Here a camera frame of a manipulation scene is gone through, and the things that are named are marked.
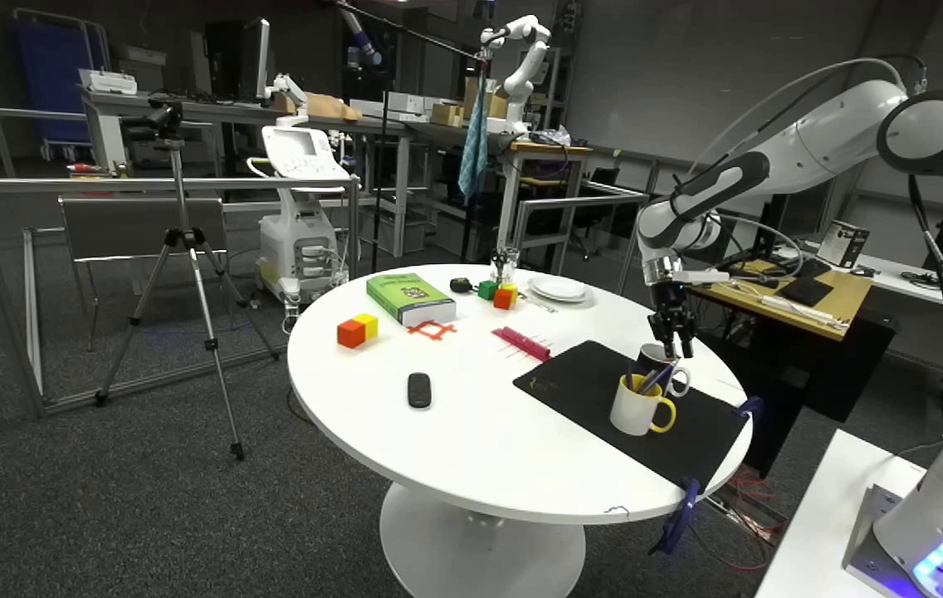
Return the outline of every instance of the white mug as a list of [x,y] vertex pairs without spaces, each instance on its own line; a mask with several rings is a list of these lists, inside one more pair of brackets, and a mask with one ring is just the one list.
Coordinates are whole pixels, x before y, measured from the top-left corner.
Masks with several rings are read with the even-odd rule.
[[612,425],[625,436],[672,432],[678,405],[646,374],[622,374],[612,402]]

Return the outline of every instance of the red block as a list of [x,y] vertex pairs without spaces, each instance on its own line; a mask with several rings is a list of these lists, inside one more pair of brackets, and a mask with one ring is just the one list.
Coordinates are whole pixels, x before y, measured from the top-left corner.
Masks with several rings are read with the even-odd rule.
[[502,286],[502,290],[494,294],[494,310],[511,310],[511,304],[516,304],[516,290],[511,290],[511,286]]
[[337,326],[337,346],[357,348],[357,346],[366,346],[366,340],[368,340],[368,328],[366,328],[362,322],[344,318],[344,322]]

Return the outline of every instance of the table pedestal base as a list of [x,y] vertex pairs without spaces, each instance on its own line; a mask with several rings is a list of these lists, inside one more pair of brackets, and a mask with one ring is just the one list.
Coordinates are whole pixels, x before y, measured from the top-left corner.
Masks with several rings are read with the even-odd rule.
[[459,513],[390,485],[382,554],[414,598],[562,598],[583,565],[583,531]]

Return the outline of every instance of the tripod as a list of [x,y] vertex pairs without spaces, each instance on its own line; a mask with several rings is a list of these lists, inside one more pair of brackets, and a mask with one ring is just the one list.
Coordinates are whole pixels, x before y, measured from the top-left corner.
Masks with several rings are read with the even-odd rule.
[[193,265],[193,280],[196,280],[196,296],[198,296],[198,310],[201,310],[201,326],[204,326],[204,352],[213,355],[213,371],[214,371],[214,381],[218,381],[218,398],[226,405],[226,415],[229,415],[229,428],[231,428],[231,459],[241,461],[245,459],[245,450],[241,450],[241,436],[240,436],[240,425],[237,425],[237,413],[231,413],[231,398],[229,398],[229,381],[226,381],[226,370],[222,370],[222,360],[218,360],[218,340],[214,340],[214,328],[213,328],[213,315],[210,315],[210,296],[204,296],[204,281],[201,281],[201,257],[204,263],[213,265],[213,273],[222,280],[222,290],[229,294],[229,299],[237,304],[240,315],[251,326],[251,332],[263,340],[263,346],[269,348],[269,355],[279,361],[279,352],[269,346],[264,332],[248,318],[248,304],[241,299],[241,294],[237,290],[231,276],[218,265],[210,240],[201,228],[196,228],[188,223],[188,213],[187,213],[187,191],[181,191],[181,141],[177,141],[179,133],[179,104],[165,104],[161,113],[151,119],[156,133],[158,133],[158,146],[170,150],[170,167],[172,167],[172,180],[177,180],[177,208],[179,208],[179,228],[165,228],[161,236],[161,249],[149,270],[149,280],[144,286],[144,296],[134,310],[134,318],[130,318],[130,328],[115,348],[115,360],[105,371],[105,381],[98,384],[95,393],[95,405],[105,405],[109,402],[109,384],[115,380],[115,370],[120,361],[126,360],[130,352],[130,342],[144,322],[144,314],[145,314],[145,304],[151,296],[151,286],[158,281],[161,270],[165,270],[165,260],[170,252],[187,252],[188,257],[188,265]]

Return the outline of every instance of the orange block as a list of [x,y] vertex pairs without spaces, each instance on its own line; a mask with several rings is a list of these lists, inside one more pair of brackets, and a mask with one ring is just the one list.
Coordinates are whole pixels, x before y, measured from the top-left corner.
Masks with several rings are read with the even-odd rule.
[[357,348],[357,346],[366,346],[366,340],[368,340],[368,328],[357,318],[344,318],[337,326],[337,346]]
[[494,310],[511,310],[516,305],[516,286],[502,286],[497,294],[494,294]]
[[356,322],[366,326],[366,342],[379,340],[379,318],[371,314],[357,314]]

